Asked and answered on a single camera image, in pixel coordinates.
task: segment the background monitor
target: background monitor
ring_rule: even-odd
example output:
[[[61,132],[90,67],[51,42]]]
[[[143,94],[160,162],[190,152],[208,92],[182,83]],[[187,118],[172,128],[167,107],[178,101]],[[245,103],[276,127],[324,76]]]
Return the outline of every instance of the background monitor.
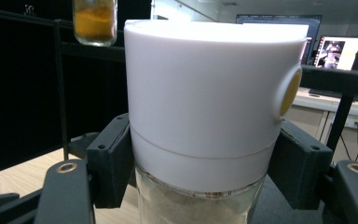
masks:
[[[311,59],[315,39],[319,31],[322,16],[320,15],[237,15],[236,23],[275,23],[275,24],[298,24],[308,25],[307,46],[302,57],[302,64],[312,63]]]
[[[358,71],[358,37],[321,36],[316,67]]]

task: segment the white desk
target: white desk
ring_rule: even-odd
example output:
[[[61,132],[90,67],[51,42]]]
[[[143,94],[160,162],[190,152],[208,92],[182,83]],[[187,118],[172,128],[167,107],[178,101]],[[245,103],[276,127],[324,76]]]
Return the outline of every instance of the white desk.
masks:
[[[0,172],[0,194],[15,192],[27,195],[43,187],[47,169],[63,160],[62,150],[51,152]],[[137,190],[128,186],[121,208],[95,209],[98,224],[138,224]]]
[[[286,118],[325,144],[338,105],[339,99],[337,98],[310,96],[309,89],[300,88],[292,108],[286,114]],[[358,102],[352,104],[350,115],[358,117]],[[357,130],[344,128],[342,137],[351,157],[354,159],[357,153]],[[345,147],[339,140],[333,161],[347,159]]]

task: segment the glass jar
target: glass jar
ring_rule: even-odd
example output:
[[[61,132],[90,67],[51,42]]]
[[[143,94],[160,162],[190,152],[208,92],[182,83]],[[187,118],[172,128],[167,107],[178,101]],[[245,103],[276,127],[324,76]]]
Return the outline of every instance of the glass jar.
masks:
[[[109,47],[117,39],[117,0],[73,0],[74,32],[84,45]]]
[[[170,186],[139,164],[135,167],[138,207],[143,224],[243,224],[248,223],[264,177],[242,189],[227,192],[194,192]]]

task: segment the white cylindrical container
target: white cylindrical container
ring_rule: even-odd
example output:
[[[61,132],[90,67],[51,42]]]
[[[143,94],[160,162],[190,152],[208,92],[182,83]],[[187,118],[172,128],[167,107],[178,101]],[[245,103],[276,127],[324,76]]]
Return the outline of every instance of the white cylindrical container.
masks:
[[[232,192],[262,180],[299,85],[307,29],[127,21],[138,167],[179,191]]]

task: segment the powder in jar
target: powder in jar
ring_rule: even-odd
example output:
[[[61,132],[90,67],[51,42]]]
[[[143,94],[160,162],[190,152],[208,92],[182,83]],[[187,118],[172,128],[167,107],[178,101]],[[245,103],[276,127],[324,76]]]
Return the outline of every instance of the powder in jar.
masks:
[[[75,13],[75,31],[87,39],[108,40],[113,37],[114,14],[110,7],[78,10]]]

